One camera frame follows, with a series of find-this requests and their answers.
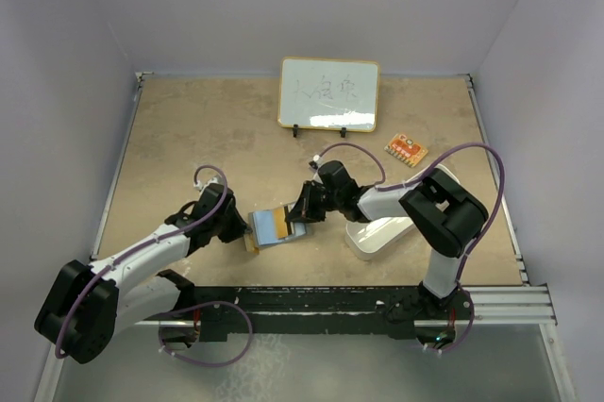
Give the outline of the grey card holder wallet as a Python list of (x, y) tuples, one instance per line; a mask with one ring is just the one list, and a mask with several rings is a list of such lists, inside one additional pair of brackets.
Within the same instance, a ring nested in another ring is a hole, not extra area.
[(273, 209), (250, 212), (249, 229), (243, 236), (246, 251), (258, 254), (264, 248), (310, 236), (309, 225), (287, 221), (287, 214), (293, 207), (294, 203), (290, 203)]

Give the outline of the yellow credit card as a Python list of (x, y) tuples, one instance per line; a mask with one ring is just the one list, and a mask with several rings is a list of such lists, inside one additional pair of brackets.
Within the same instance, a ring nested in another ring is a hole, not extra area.
[(278, 240), (290, 237), (293, 232), (293, 226), (288, 221), (289, 206), (283, 205), (272, 210), (275, 233)]

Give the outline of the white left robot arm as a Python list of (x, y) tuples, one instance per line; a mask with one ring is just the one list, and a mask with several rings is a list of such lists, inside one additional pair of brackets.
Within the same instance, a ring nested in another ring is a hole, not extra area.
[(34, 328), (54, 345), (57, 359), (88, 363), (115, 334), (143, 319), (161, 314), (183, 319), (197, 310), (194, 284), (170, 264), (214, 238), (239, 240), (248, 229), (234, 192), (224, 183), (209, 183), (198, 199), (127, 249), (103, 260), (63, 265)]

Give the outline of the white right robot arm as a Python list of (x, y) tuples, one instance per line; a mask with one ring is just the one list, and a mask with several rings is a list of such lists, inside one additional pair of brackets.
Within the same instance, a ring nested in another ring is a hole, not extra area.
[(351, 223), (369, 224), (383, 218), (412, 221), (431, 247), (419, 297), (421, 311), (430, 318), (441, 318), (452, 309), (463, 256), (490, 224), (485, 206), (440, 168), (421, 174), (408, 186), (380, 188), (358, 184), (340, 161), (328, 161), (303, 183), (286, 219), (319, 223), (332, 211)]

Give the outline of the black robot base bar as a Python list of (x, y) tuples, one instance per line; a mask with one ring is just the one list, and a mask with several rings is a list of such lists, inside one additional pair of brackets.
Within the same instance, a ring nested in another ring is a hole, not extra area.
[(203, 287), (172, 270), (159, 277), (176, 287), (176, 302), (155, 316), (171, 343), (216, 343), (253, 332), (379, 335), (442, 346), (474, 319), (473, 301), (460, 288), (438, 300), (420, 286)]

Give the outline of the small whiteboard with writing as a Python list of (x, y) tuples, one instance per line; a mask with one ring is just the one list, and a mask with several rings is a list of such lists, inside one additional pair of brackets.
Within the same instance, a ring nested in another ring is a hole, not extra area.
[(374, 131), (380, 67), (375, 61), (286, 57), (277, 122), (288, 128)]

